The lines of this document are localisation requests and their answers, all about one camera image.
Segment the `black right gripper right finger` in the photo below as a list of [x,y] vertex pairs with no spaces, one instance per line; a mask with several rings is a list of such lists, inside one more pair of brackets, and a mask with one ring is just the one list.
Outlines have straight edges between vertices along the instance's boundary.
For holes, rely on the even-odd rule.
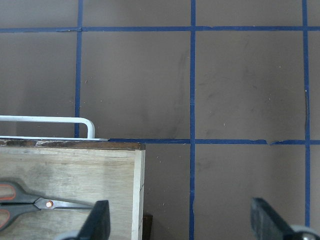
[[289,225],[263,198],[254,197],[250,205],[250,224],[257,240],[318,240],[310,227]]

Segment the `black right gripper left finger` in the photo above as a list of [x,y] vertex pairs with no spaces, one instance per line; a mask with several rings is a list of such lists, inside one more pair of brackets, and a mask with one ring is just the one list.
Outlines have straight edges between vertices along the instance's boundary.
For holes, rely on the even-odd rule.
[[55,240],[108,240],[111,234],[110,206],[108,200],[99,200],[80,230],[59,234]]

